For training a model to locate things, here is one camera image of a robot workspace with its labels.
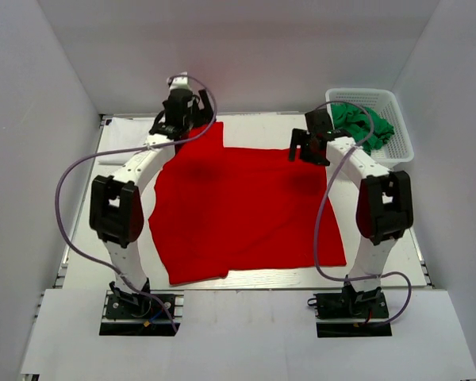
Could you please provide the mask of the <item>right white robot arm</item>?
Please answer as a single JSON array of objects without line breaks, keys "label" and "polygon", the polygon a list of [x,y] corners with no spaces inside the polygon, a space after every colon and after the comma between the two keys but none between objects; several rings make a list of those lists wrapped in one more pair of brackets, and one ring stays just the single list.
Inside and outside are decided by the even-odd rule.
[{"label": "right white robot arm", "polygon": [[294,129],[289,159],[325,167],[335,165],[358,190],[355,221],[360,234],[355,262],[341,281],[342,305],[358,317],[379,299],[386,260],[404,232],[413,225],[413,201],[409,175],[376,162],[351,134],[335,129],[327,110],[305,114],[305,129]]}]

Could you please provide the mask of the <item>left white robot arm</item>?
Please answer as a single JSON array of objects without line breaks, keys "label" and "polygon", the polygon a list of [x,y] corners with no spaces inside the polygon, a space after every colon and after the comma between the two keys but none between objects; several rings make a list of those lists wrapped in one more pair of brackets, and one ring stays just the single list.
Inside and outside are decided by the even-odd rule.
[{"label": "left white robot arm", "polygon": [[149,279],[140,262],[137,244],[144,227],[141,194],[194,128],[208,126],[214,110],[206,90],[171,89],[163,111],[140,151],[112,175],[94,178],[90,192],[90,227],[106,247],[117,269],[111,291],[136,317],[152,307]]}]

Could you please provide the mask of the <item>red t shirt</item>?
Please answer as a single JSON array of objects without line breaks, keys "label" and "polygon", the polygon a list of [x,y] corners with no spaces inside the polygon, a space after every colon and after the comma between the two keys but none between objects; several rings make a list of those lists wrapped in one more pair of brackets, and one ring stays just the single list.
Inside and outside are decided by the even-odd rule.
[{"label": "red t shirt", "polygon": [[230,271],[343,267],[344,245],[326,170],[285,149],[227,148],[224,124],[200,134],[163,166],[148,220],[170,284]]}]

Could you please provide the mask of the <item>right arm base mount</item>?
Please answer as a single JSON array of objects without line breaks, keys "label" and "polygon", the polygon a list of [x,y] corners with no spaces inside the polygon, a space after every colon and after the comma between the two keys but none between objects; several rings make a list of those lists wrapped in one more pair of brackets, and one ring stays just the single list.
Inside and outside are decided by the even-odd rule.
[{"label": "right arm base mount", "polygon": [[317,293],[307,300],[316,318],[318,338],[391,337],[386,297],[381,292],[374,301],[352,304],[339,293]]}]

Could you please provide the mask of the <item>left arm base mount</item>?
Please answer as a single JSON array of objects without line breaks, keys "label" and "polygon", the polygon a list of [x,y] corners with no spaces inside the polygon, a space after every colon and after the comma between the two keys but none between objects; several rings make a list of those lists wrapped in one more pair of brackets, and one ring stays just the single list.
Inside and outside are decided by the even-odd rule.
[{"label": "left arm base mount", "polygon": [[182,322],[183,294],[163,292],[157,297],[164,307],[152,299],[142,299],[139,306],[134,306],[108,291],[98,334],[101,337],[174,337],[176,332],[165,309],[178,329]]}]

